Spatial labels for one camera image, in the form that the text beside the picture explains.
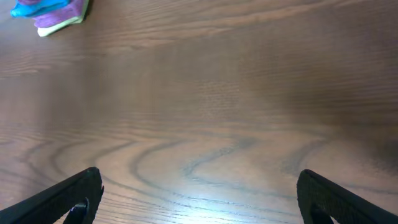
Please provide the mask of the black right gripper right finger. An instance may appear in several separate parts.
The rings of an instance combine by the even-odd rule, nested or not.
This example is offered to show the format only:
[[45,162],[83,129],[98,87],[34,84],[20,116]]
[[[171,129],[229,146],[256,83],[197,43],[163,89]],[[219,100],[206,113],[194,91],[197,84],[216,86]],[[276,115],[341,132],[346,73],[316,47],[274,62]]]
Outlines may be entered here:
[[397,215],[309,169],[298,177],[297,201],[304,224],[397,224]]

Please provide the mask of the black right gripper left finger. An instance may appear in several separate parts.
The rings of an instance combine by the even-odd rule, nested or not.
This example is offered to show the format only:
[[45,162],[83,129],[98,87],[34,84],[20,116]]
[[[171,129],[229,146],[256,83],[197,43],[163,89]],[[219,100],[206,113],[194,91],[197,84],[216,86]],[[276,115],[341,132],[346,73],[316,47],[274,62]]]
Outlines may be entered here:
[[104,192],[100,170],[89,167],[50,188],[1,210],[1,223],[92,224]]

